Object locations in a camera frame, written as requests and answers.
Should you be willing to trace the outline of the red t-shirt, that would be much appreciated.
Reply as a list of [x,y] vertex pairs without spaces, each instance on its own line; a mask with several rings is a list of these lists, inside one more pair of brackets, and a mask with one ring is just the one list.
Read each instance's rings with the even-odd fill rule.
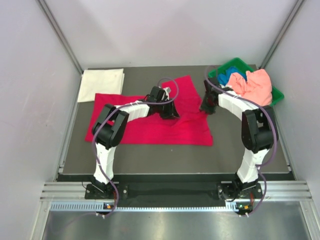
[[179,114],[176,119],[162,119],[159,114],[127,123],[122,144],[161,144],[212,146],[214,143],[207,115],[199,110],[202,99],[187,75],[162,83],[171,89]]

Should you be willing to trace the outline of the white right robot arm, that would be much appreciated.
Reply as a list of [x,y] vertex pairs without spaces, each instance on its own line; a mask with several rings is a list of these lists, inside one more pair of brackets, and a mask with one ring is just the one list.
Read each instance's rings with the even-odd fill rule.
[[245,198],[256,187],[263,160],[279,139],[274,110],[269,105],[257,106],[243,100],[231,88],[221,87],[215,77],[205,79],[203,83],[205,95],[200,110],[212,115],[220,107],[241,121],[244,155],[234,180],[220,190],[220,195],[229,201]]

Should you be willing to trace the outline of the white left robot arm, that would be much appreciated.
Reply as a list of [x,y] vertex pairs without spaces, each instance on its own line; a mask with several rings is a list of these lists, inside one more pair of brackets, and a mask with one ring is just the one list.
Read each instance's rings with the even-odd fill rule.
[[163,120],[180,117],[169,87],[154,86],[145,98],[124,105],[106,104],[92,127],[92,149],[96,167],[92,185],[102,198],[109,198],[114,191],[113,162],[117,146],[121,143],[128,122],[159,114]]

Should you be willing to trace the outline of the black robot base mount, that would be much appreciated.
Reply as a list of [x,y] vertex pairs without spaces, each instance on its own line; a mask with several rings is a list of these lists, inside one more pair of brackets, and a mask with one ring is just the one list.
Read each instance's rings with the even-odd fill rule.
[[121,182],[117,207],[222,207],[235,200],[232,184],[217,182]]

